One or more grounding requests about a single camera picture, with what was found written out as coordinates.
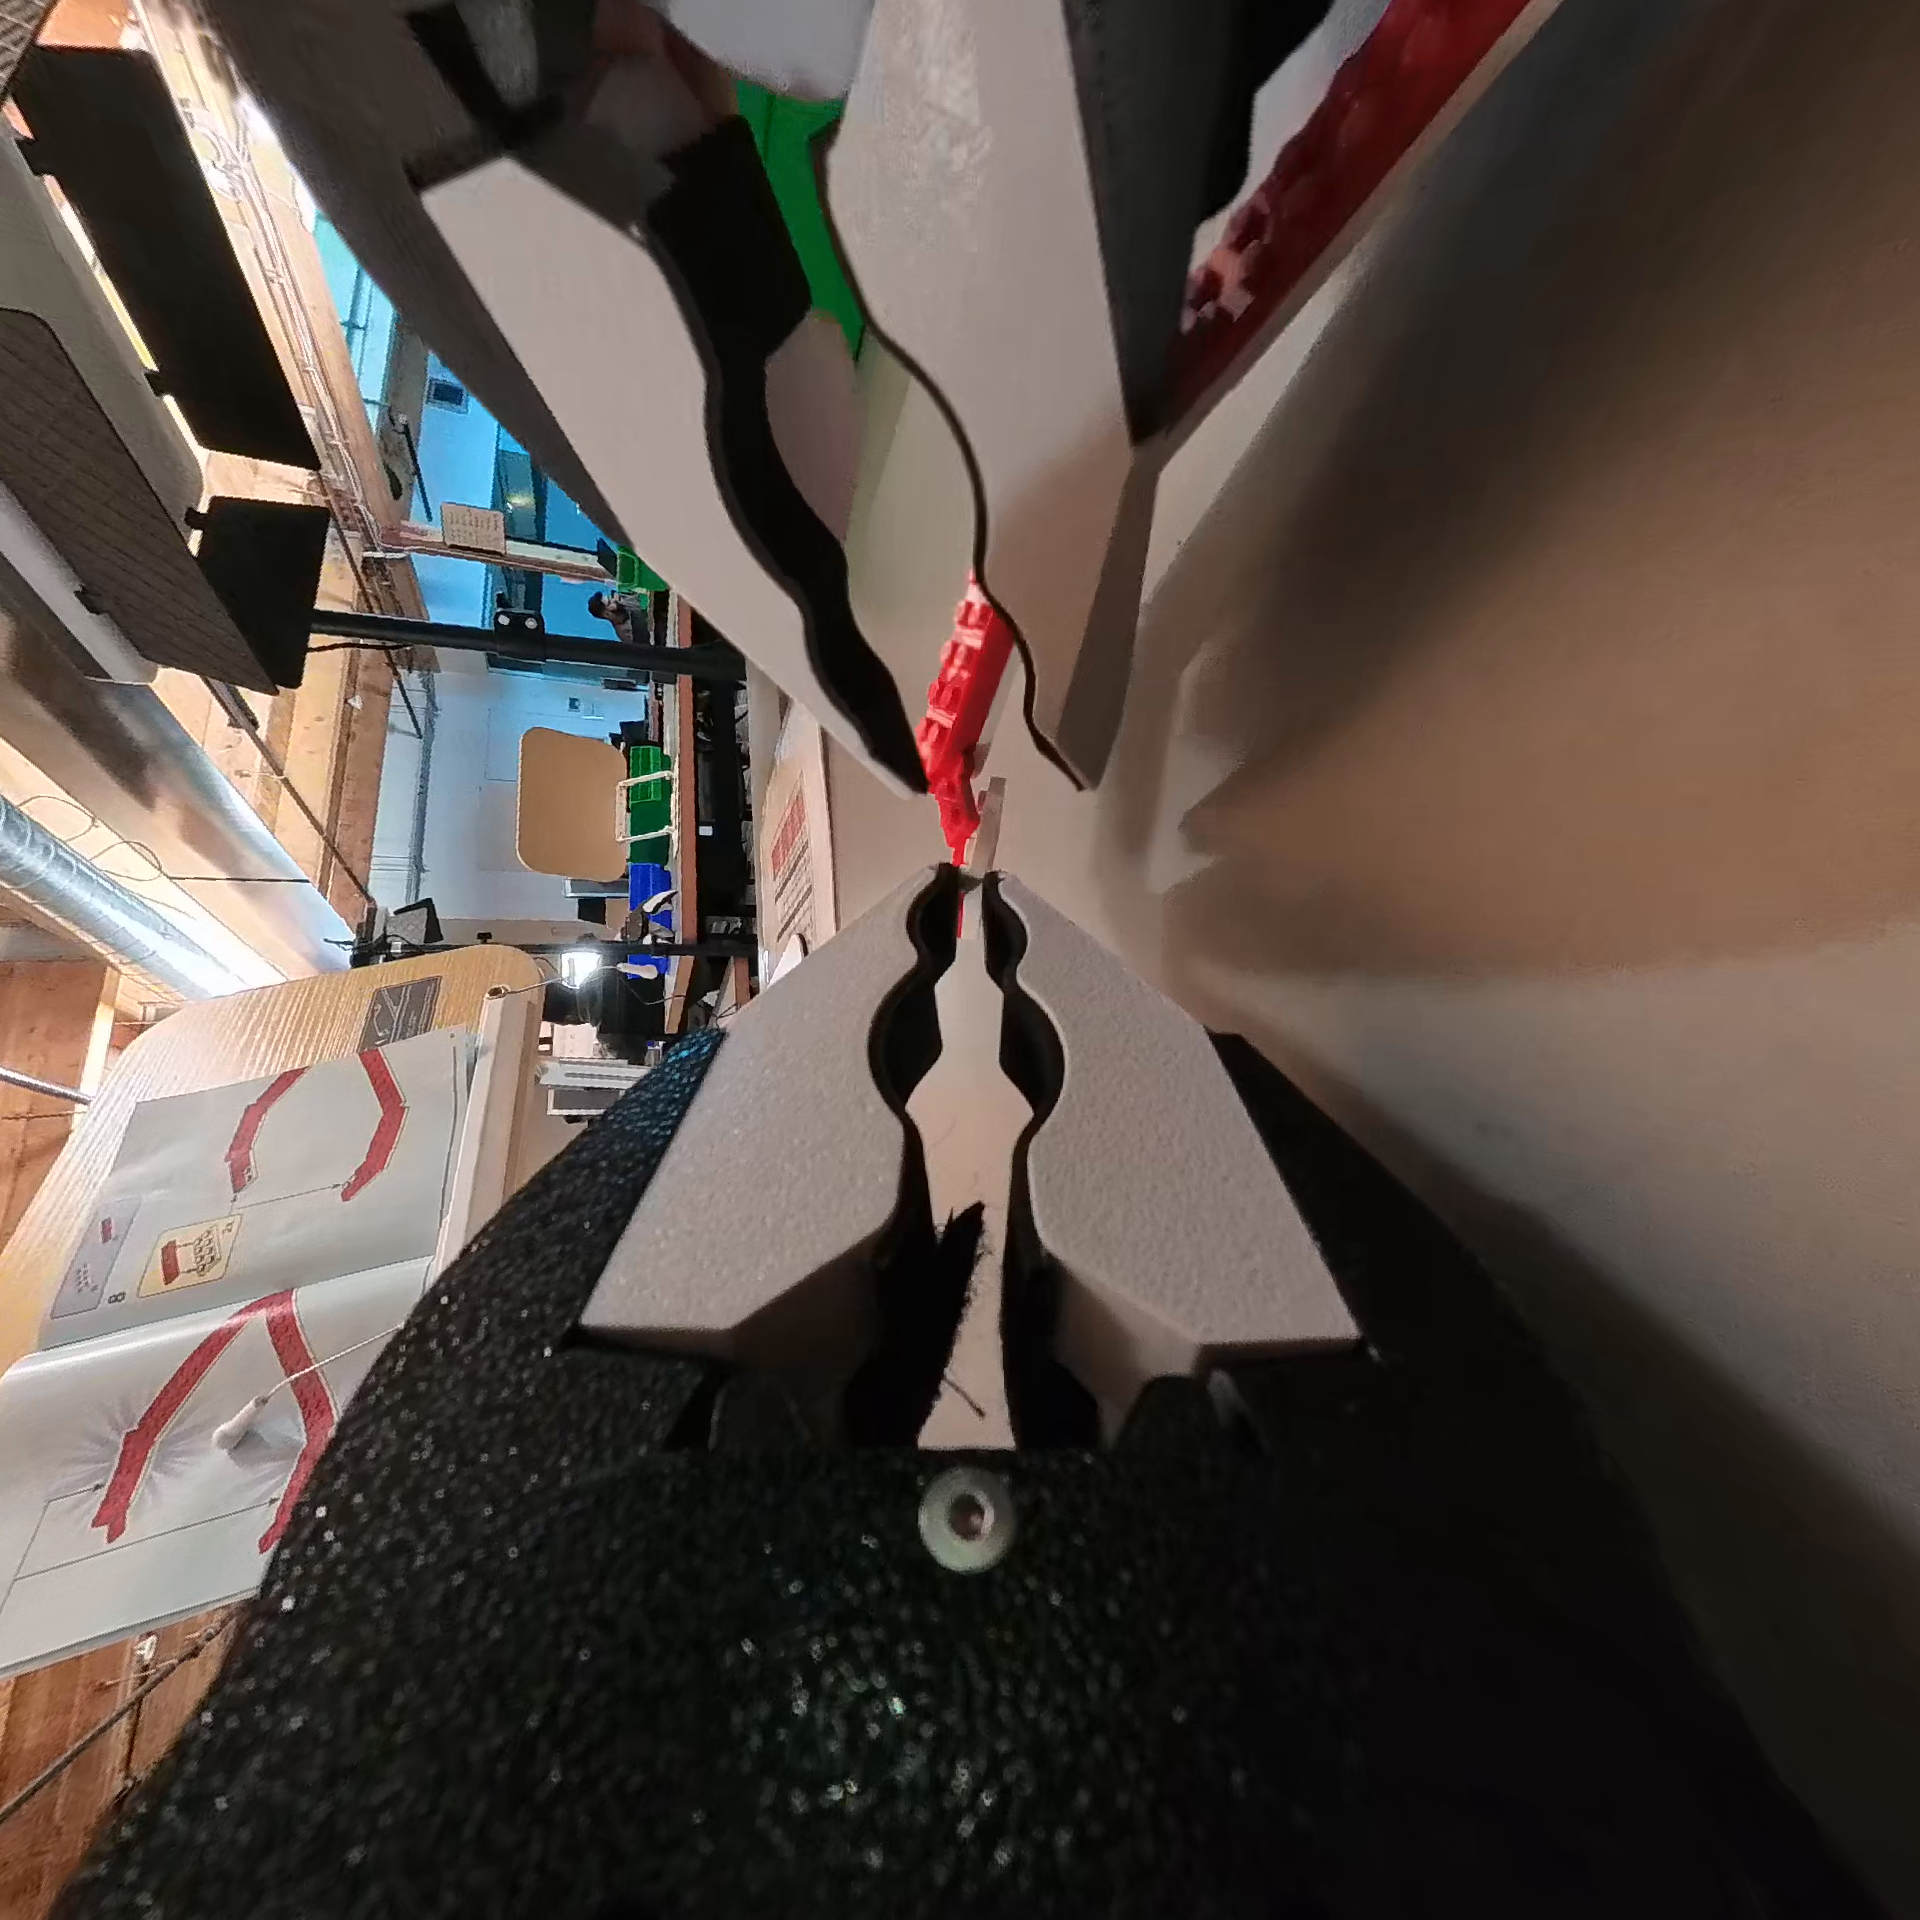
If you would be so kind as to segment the round spiral air duct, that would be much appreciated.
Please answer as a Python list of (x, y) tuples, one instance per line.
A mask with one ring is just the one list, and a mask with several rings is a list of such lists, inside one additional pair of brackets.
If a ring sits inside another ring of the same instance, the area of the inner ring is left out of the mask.
[(4, 893), (173, 1002), (342, 975), (351, 936), (246, 804), (161, 829), (108, 822), (49, 775), (4, 770)]

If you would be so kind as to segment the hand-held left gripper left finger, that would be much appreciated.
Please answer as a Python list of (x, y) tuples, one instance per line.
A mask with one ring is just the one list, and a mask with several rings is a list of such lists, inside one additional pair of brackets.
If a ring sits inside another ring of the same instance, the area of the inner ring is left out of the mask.
[(959, 922), (960, 872), (930, 869), (725, 1025), (586, 1338), (766, 1378), (830, 1444), (918, 1444), (976, 1271), (976, 1207), (933, 1217), (906, 1110)]

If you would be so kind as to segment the black horizontal pole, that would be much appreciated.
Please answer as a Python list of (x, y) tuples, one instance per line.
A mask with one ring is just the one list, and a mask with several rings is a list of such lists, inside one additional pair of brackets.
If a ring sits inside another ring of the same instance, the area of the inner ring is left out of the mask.
[(612, 683), (693, 680), (744, 684), (746, 662), (723, 640), (693, 644), (641, 644), (617, 638), (549, 634), (528, 611), (502, 611), (490, 627), (460, 627), (376, 611), (312, 610), (308, 648), (364, 648), (435, 660), (470, 656), (510, 662), (536, 673), (572, 673)]

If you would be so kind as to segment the printed paper sheet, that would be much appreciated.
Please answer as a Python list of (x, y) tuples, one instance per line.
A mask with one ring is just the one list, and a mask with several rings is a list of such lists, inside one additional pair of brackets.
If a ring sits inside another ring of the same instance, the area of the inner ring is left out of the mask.
[(773, 745), (755, 766), (759, 983), (769, 987), (837, 931), (828, 757), (818, 722), (804, 706), (782, 706)]

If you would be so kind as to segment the white booklet stand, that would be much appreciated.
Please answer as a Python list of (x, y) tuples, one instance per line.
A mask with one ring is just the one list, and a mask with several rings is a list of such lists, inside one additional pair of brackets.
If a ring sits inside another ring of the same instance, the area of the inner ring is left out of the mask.
[(538, 1079), (542, 990), (539, 981), (491, 990), (483, 1002), (430, 1280), (465, 1252), (525, 1180), (518, 1171), (522, 1108)]

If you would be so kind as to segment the large red lego assembly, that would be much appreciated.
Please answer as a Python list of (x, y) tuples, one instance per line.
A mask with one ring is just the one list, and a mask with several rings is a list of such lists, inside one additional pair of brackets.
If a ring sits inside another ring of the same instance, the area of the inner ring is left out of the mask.
[(1554, 3), (1391, 3), (1270, 167), (1192, 266), (1173, 353), (1173, 409), (1255, 358), (1333, 264), (1352, 227), (1442, 139)]

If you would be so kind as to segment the white lego piece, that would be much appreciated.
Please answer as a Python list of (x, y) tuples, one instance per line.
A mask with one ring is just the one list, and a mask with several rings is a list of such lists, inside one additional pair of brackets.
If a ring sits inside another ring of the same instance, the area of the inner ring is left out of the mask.
[(964, 846), (960, 862), (960, 903), (956, 933), (960, 938), (979, 934), (979, 895), (985, 879), (999, 864), (999, 842), (1004, 816), (1006, 778), (990, 778), (977, 796), (977, 825)]

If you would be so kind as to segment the lego instruction booklet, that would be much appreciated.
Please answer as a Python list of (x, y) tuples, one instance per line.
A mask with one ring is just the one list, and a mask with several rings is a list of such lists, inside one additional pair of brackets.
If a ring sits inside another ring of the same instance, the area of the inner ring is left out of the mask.
[(462, 1029), (148, 1100), (1, 1389), (1, 1673), (253, 1594), (434, 1274)]

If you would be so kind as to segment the red lego arc assembly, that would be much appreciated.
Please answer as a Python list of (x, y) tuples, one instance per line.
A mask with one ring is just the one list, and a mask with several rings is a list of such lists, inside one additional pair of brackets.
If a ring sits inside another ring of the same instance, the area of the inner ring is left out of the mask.
[(1013, 629), (970, 576), (915, 727), (921, 770), (955, 866), (964, 862), (982, 825), (974, 779), (1013, 657)]

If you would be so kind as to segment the black ceiling panel light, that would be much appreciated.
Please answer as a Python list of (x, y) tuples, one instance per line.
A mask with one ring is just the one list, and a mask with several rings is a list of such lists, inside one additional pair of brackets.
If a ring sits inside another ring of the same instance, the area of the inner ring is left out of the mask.
[(310, 651), (333, 517), (301, 501), (210, 497), (194, 517), (199, 568), (226, 613), (208, 680), (296, 690)]
[(144, 667), (274, 693), (54, 328), (1, 313), (1, 478), (75, 576), (75, 603)]
[(150, 53), (37, 43), (12, 74), (28, 167), (57, 179), (155, 362), (148, 383), (208, 450), (318, 471), (173, 95)]

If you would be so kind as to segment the rounded wooden board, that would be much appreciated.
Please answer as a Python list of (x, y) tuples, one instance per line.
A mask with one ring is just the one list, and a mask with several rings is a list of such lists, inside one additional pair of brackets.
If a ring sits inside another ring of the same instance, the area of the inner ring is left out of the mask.
[(542, 876), (623, 880), (627, 757), (605, 738), (531, 727), (518, 742), (514, 852)]

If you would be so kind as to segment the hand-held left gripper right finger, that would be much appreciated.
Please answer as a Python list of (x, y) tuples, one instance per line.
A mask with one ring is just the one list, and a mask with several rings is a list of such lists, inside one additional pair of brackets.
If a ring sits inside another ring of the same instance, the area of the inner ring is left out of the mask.
[(1199, 1021), (1022, 880), (979, 897), (1013, 1152), (1000, 1361), (1018, 1448), (1115, 1440), (1157, 1380), (1359, 1346)]

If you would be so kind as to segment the green Lego baseplate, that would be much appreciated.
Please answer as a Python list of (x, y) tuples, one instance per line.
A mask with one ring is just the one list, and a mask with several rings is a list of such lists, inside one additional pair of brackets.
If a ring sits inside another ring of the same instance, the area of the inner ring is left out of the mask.
[(855, 362), (866, 338), (866, 309), (828, 227), (818, 165), (845, 102), (775, 92), (746, 78), (733, 83), (733, 92), (802, 263), (809, 304), (837, 323)]

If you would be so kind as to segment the rectangular metal air duct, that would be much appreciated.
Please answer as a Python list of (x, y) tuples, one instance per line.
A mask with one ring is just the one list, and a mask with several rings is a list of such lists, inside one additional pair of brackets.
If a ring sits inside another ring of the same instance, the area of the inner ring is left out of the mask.
[(185, 897), (285, 977), (346, 967), (349, 925), (144, 684), (85, 677), (35, 622), (1, 615), (4, 790), (95, 860)]

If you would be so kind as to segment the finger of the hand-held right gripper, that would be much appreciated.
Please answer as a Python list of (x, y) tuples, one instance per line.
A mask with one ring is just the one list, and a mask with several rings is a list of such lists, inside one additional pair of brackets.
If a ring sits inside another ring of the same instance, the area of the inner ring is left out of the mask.
[(876, 351), (851, 610), (918, 720), (960, 590), (985, 590), (1038, 751), (1094, 788), (1156, 474), (1123, 411), (1064, 9), (876, 4), (826, 188)]
[(927, 788), (851, 608), (861, 404), (738, 117), (670, 156), (584, 125), (419, 187), (629, 545), (870, 773)]

